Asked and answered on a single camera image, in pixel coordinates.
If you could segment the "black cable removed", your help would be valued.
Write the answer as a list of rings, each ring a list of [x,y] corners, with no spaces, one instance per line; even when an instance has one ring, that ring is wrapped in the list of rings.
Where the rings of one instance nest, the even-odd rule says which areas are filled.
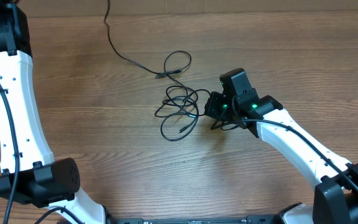
[[[111,1],[110,0],[107,0],[107,8],[106,8],[106,12],[104,14],[104,18],[103,18],[103,23],[106,27],[106,30],[107,30],[107,38],[108,38],[108,42],[111,46],[111,48],[113,49],[114,53],[121,59],[135,65],[136,67],[139,67],[149,73],[152,73],[155,75],[156,79],[159,79],[159,78],[164,78],[164,77],[167,77],[169,75],[173,75],[173,74],[178,74],[178,73],[181,73],[185,70],[186,66],[183,67],[183,68],[179,68],[179,69],[176,69],[176,70],[167,70],[166,68],[166,63],[167,63],[167,60],[173,55],[173,54],[177,54],[177,53],[184,53],[186,54],[186,52],[183,52],[183,51],[180,51],[180,50],[177,50],[177,51],[174,51],[172,52],[170,55],[168,55],[166,57],[166,60],[164,61],[164,64],[163,64],[163,71],[162,72],[156,72],[154,70],[151,70],[149,68],[147,68],[146,66],[142,65],[141,63],[139,62],[136,62],[134,60],[131,60],[123,55],[121,55],[115,48],[113,42],[112,42],[112,39],[111,39],[111,33],[110,33],[110,25],[108,24],[107,22],[107,19],[108,19],[108,16],[109,16],[109,12],[110,12],[110,9],[111,9]]]
[[[205,112],[201,112],[198,101],[199,93],[207,93],[208,96],[211,96],[211,92],[201,88],[201,89],[192,89],[184,85],[172,85],[167,87],[165,90],[165,99],[162,100],[162,105],[157,108],[154,113],[156,118],[162,118],[160,124],[160,134],[162,137],[170,142],[176,142],[187,137],[196,127],[198,120],[205,115]],[[166,107],[175,108],[175,111],[170,114],[160,115],[161,112]],[[174,117],[187,117],[191,118],[191,121],[179,129],[178,134],[185,132],[180,137],[170,138],[164,133],[164,124]]]

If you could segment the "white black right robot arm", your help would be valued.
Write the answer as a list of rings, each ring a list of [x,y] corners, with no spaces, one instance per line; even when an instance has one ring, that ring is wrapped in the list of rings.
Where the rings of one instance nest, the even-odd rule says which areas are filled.
[[[358,163],[317,141],[271,96],[213,92],[205,114],[212,129],[248,129],[279,151],[314,191],[311,205],[296,203],[275,215],[250,215],[248,223],[358,223]]]

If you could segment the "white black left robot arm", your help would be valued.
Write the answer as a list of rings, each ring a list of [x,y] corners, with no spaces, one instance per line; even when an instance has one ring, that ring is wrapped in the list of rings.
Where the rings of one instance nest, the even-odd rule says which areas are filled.
[[[72,158],[56,160],[40,123],[27,16],[0,1],[0,197],[57,212],[69,223],[112,223],[81,188]]]

